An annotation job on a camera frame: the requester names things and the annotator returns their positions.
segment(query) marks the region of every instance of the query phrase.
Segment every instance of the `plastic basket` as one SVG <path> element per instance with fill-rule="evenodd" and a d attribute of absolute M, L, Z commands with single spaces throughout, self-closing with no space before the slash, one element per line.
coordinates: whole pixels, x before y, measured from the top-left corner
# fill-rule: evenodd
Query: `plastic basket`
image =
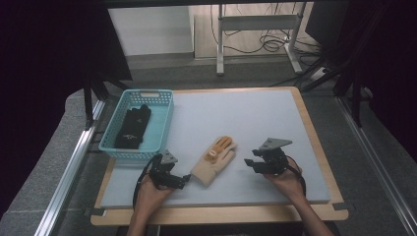
<path fill-rule="evenodd" d="M 138 149 L 115 148 L 114 142 L 122 127 L 126 112 L 146 104 L 151 115 L 144 133 L 144 141 Z M 174 110 L 173 92 L 167 89 L 127 89 L 123 92 L 104 136 L 98 146 L 112 157 L 149 161 L 165 149 L 169 126 Z"/>

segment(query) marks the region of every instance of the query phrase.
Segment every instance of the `aluminum rail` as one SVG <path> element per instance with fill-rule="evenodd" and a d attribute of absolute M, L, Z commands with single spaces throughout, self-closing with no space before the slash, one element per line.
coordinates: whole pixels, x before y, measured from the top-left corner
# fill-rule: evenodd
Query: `aluminum rail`
<path fill-rule="evenodd" d="M 365 155 L 371 164 L 372 169 L 374 170 L 377 178 L 379 179 L 381 185 L 383 186 L 384 191 L 387 194 L 389 201 L 391 202 L 393 208 L 398 214 L 399 219 L 401 220 L 405 230 L 408 235 L 417 235 L 417 221 L 416 217 L 408 205 L 406 199 L 402 196 L 399 190 L 396 188 L 392 179 L 389 177 L 387 170 L 385 169 L 383 163 L 378 157 L 377 152 L 371 145 L 371 142 L 368 140 L 363 129 L 356 126 L 356 123 L 350 116 L 350 108 L 346 101 L 340 97 L 336 98 L 337 103 L 339 104 L 344 117 L 347 120 L 350 128 L 352 129 L 354 136 L 359 142 L 362 150 L 365 152 Z"/>
<path fill-rule="evenodd" d="M 100 117 L 104 105 L 104 101 L 98 101 L 95 104 L 95 107 L 92 111 L 94 121 L 96 121 Z M 96 123 L 97 122 L 94 122 L 88 130 L 82 132 L 80 139 L 71 156 L 71 159 L 67 164 L 67 168 L 65 169 L 64 174 L 62 175 L 62 178 L 58 184 L 58 187 L 56 188 L 55 193 L 52 196 L 51 201 L 49 202 L 49 206 L 46 209 L 45 214 L 43 215 L 43 218 L 40 221 L 36 232 L 34 233 L 35 236 L 46 236 L 51 233 L 53 226 L 55 225 L 56 219 L 58 217 L 58 214 L 61 210 L 61 207 L 64 204 L 68 192 L 70 191 L 73 180 L 77 175 L 79 167 L 84 159 L 84 156 L 86 155 L 89 142 L 91 141 L 92 135 L 94 134 L 94 130 L 96 128 Z"/>

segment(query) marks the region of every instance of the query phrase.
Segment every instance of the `white wall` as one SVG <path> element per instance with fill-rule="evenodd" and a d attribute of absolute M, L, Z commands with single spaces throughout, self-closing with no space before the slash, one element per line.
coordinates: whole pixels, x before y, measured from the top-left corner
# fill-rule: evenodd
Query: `white wall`
<path fill-rule="evenodd" d="M 188 6 L 108 11 L 126 56 L 193 51 Z"/>

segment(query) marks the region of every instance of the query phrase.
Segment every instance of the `human arm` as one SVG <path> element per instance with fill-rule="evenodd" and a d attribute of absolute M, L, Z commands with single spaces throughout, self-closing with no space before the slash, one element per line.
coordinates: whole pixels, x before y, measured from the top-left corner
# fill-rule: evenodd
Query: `human arm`
<path fill-rule="evenodd" d="M 301 173 L 301 168 L 297 166 L 293 159 L 288 158 L 288 162 L 289 165 L 296 170 L 299 169 Z M 303 187 L 300 180 L 293 172 L 285 170 L 280 175 L 264 174 L 264 177 L 270 180 L 275 188 L 287 197 L 287 199 L 294 205 L 311 236 L 333 235 L 333 233 L 310 206 L 308 200 L 303 194 Z"/>
<path fill-rule="evenodd" d="M 173 192 L 171 188 L 158 190 L 146 175 L 138 192 L 127 236 L 143 236 L 150 216 Z"/>

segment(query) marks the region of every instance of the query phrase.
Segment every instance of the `black cloth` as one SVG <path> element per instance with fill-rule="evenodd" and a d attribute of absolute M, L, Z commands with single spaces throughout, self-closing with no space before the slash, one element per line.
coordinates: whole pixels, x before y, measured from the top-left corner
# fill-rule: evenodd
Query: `black cloth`
<path fill-rule="evenodd" d="M 144 141 L 144 133 L 147 129 L 150 115 L 151 110 L 145 104 L 140 109 L 132 108 L 132 110 L 127 110 L 122 128 L 114 142 L 114 147 L 138 149 L 139 145 Z"/>
<path fill-rule="evenodd" d="M 132 80 L 104 6 L 0 1 L 0 214 L 25 183 L 85 80 Z"/>
<path fill-rule="evenodd" d="M 364 49 L 360 69 L 370 107 L 417 161 L 417 2 L 392 1 Z"/>

